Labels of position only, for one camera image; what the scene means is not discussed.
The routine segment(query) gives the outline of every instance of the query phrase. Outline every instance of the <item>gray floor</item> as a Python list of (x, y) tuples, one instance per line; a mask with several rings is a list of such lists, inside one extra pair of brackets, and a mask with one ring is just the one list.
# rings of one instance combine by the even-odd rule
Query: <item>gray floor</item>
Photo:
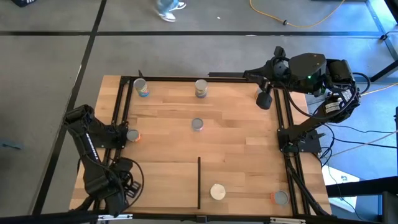
[[(178, 21), (169, 24), (156, 16), (153, 1), (108, 1), (99, 30), (377, 31), (363, 2), (344, 3), (321, 25), (299, 30), (257, 14), (250, 9), (248, 0), (187, 2), (186, 9), (175, 13)], [(384, 28), (393, 29), (395, 23), (380, 4), (382, 1), (371, 2)], [(338, 2), (253, 0), (253, 4), (300, 25), (321, 19)], [(100, 0), (39, 0), (20, 9), (10, 0), (0, 0), (0, 31), (90, 31), (99, 5)], [(21, 151), (1, 148), (0, 217), (25, 215), (30, 211), (87, 41), (88, 37), (0, 37), (0, 139), (24, 146)], [(138, 69), (148, 76), (204, 77), (208, 72), (241, 72), (262, 66), (272, 57), (276, 45), (283, 46), (288, 57), (316, 52), (328, 58), (345, 58), (353, 71), (369, 76), (393, 62), (380, 40), (359, 37), (97, 37), (76, 105), (95, 105), (103, 75), (137, 75)], [(398, 86), (395, 86), (364, 96), (361, 106), (343, 124), (363, 130), (394, 130), (392, 115), (398, 106), (397, 92)], [(352, 141), (376, 137), (349, 129), (333, 129), (338, 137)], [(327, 144), (329, 139), (328, 134), (322, 144)], [(395, 145), (396, 140), (389, 138), (380, 144)], [(334, 152), (350, 146), (336, 143)], [(67, 136), (45, 203), (45, 213), (68, 209), (77, 159), (74, 144)], [(396, 152), (375, 147), (336, 156), (330, 164), (362, 179), (397, 172)]]

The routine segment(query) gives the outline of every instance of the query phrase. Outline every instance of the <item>wooden tabletop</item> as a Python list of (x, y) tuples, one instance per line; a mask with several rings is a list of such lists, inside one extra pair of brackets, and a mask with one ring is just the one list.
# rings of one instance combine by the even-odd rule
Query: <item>wooden tabletop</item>
[[(111, 123), (119, 81), (120, 76), (103, 78), (95, 115), (105, 124)], [(271, 193), (289, 192), (289, 188), (277, 142), (275, 101), (269, 110), (258, 108), (256, 84), (211, 82), (204, 99), (195, 96), (193, 82), (148, 82), (148, 89), (150, 94), (146, 98), (133, 90), (129, 107), (129, 129), (137, 129), (141, 139), (128, 142), (122, 156), (142, 166), (145, 187), (141, 198), (125, 212), (292, 215), (290, 203), (280, 206), (270, 200)], [(292, 98), (302, 110), (307, 110), (303, 94), (292, 93)], [(287, 125), (283, 100), (281, 103)], [(295, 109), (292, 113), (295, 124), (306, 120)], [(204, 121), (200, 132), (192, 129), (193, 118)], [(103, 156), (103, 149), (98, 152)], [(300, 155), (306, 186), (323, 209), (331, 212), (319, 161), (311, 154)], [(201, 209), (197, 209), (198, 157), (201, 157)], [(136, 167), (132, 173), (140, 182)], [(79, 206), (87, 196), (82, 177), (81, 168), (70, 208)], [(210, 188), (214, 184), (225, 187), (223, 200), (211, 198)], [(297, 186), (295, 191), (298, 210), (303, 213)]]

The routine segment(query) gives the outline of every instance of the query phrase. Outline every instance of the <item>yellow cable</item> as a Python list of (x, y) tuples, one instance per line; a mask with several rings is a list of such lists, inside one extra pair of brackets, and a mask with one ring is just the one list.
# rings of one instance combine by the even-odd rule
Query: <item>yellow cable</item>
[[(265, 13), (265, 12), (258, 11), (256, 8), (254, 8), (254, 6), (253, 6), (253, 4), (252, 4), (251, 1), (252, 1), (252, 0), (250, 0), (250, 7), (251, 7), (254, 11), (256, 11), (256, 12), (262, 14), (262, 15), (271, 17), (271, 18), (273, 18), (273, 19), (275, 19), (275, 20), (277, 20), (277, 21), (279, 21), (279, 22), (281, 22), (281, 23), (284, 23), (284, 22), (285, 22), (285, 21), (283, 21), (282, 19), (279, 19), (279, 18), (276, 17), (276, 16), (267, 14), (267, 13)], [(342, 0), (341, 3), (340, 3), (329, 15), (327, 15), (325, 18), (323, 18), (322, 20), (318, 21), (317, 23), (314, 23), (314, 24), (308, 25), (308, 26), (296, 26), (296, 25), (294, 25), (294, 24), (291, 24), (291, 23), (289, 23), (289, 22), (286, 22), (286, 25), (290, 25), (290, 26), (296, 27), (296, 28), (311, 28), (311, 27), (313, 27), (313, 26), (316, 26), (316, 25), (320, 24), (321, 22), (327, 20), (333, 13), (336, 12), (336, 10), (337, 10), (345, 1), (346, 1), (346, 0)]]
[(391, 85), (389, 85), (389, 86), (380, 88), (380, 89), (378, 89), (378, 90), (373, 90), (373, 91), (366, 92), (366, 93), (364, 93), (364, 94), (361, 94), (361, 96), (368, 95), (368, 94), (371, 94), (371, 93), (375, 93), (375, 92), (378, 92), (378, 91), (381, 91), (381, 90), (385, 90), (385, 89), (388, 89), (388, 88), (390, 88), (390, 87), (393, 87), (394, 85), (398, 85), (398, 83), (391, 84)]

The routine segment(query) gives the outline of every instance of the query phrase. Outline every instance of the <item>jeans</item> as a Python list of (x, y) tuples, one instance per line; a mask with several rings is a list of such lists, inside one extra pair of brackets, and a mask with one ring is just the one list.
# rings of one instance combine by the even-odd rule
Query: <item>jeans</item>
[(170, 12), (170, 10), (177, 7), (177, 5), (178, 5), (178, 0), (157, 0), (157, 9), (161, 14)]

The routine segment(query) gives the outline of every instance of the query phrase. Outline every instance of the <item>person's foot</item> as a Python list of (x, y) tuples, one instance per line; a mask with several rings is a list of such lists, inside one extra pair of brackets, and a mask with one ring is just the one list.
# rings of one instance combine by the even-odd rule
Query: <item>person's foot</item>
[(158, 13), (158, 15), (160, 16), (160, 18), (162, 18), (164, 21), (167, 22), (175, 22), (175, 16), (170, 13), (170, 12), (166, 12), (165, 14), (161, 14)]
[(170, 11), (178, 10), (178, 9), (183, 9), (183, 8), (185, 8), (185, 6), (187, 6), (187, 3), (185, 3), (185, 2), (179, 2), (179, 3), (177, 4), (177, 6), (176, 6), (174, 9), (171, 9)]

